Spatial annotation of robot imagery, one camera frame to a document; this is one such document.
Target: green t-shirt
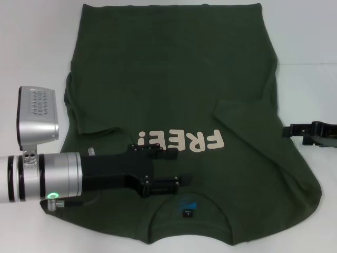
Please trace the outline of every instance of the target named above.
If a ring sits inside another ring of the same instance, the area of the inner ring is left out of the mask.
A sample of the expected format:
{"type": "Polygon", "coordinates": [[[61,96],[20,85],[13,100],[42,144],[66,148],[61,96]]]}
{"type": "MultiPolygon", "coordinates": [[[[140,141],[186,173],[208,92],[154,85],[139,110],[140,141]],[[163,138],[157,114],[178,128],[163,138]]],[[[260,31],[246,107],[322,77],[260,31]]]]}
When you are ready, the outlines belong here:
{"type": "Polygon", "coordinates": [[[145,243],[190,234],[234,245],[303,221],[321,188],[281,137],[276,66],[260,4],[84,5],[62,152],[116,154],[130,143],[160,143],[179,157],[154,161],[155,177],[191,172],[193,181],[176,195],[146,199],[104,190],[91,205],[51,214],[145,243]],[[183,217],[185,209],[193,217],[183,217]]]}

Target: green light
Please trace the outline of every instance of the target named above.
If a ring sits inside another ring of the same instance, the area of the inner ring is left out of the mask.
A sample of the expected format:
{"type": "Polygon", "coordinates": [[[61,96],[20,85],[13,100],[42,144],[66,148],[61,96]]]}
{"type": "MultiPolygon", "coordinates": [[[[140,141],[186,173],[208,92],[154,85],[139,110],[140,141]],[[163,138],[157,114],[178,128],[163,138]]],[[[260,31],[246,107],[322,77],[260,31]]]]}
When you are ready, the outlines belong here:
{"type": "Polygon", "coordinates": [[[49,193],[47,198],[49,199],[56,199],[58,197],[58,193],[56,192],[52,192],[52,193],[49,193]]]}

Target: white table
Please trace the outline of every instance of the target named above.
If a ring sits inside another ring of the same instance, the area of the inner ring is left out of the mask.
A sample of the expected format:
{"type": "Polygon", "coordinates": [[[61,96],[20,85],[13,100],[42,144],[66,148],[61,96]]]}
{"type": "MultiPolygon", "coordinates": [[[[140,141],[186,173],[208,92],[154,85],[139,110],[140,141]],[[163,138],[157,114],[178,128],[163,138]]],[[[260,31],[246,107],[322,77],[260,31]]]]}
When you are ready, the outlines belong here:
{"type": "MultiPolygon", "coordinates": [[[[279,57],[279,115],[284,124],[337,124],[337,2],[261,0],[279,57]]],[[[225,0],[0,0],[0,155],[20,154],[16,142],[21,85],[56,90],[60,140],[38,147],[59,152],[68,128],[63,103],[83,3],[104,5],[251,4],[225,0]]],[[[150,246],[90,231],[45,215],[37,201],[0,205],[0,251],[12,252],[337,252],[337,150],[293,139],[322,189],[318,210],[303,223],[248,244],[228,246],[201,236],[162,239],[150,246]]]]}

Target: ventilation grille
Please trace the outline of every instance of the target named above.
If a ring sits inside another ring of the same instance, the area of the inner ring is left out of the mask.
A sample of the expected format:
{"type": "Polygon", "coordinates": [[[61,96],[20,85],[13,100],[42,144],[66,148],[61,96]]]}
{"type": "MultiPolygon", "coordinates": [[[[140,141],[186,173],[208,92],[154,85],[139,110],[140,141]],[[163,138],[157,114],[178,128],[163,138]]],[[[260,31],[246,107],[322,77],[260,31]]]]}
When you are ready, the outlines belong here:
{"type": "Polygon", "coordinates": [[[36,115],[48,114],[48,99],[46,91],[32,91],[32,112],[36,115]]]}

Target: t-shirt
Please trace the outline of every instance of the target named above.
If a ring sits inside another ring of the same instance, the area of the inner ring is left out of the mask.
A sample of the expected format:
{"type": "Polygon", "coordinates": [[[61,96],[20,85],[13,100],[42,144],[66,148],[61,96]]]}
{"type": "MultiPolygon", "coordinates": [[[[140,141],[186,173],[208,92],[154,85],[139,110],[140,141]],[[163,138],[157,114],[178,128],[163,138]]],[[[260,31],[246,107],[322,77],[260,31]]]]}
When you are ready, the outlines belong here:
{"type": "Polygon", "coordinates": [[[131,143],[159,143],[179,156],[155,160],[155,177],[193,180],[175,195],[103,190],[91,205],[46,212],[148,244],[188,234],[235,245],[303,221],[321,188],[281,137],[276,66],[260,4],[84,5],[62,152],[117,154],[131,143]]]}

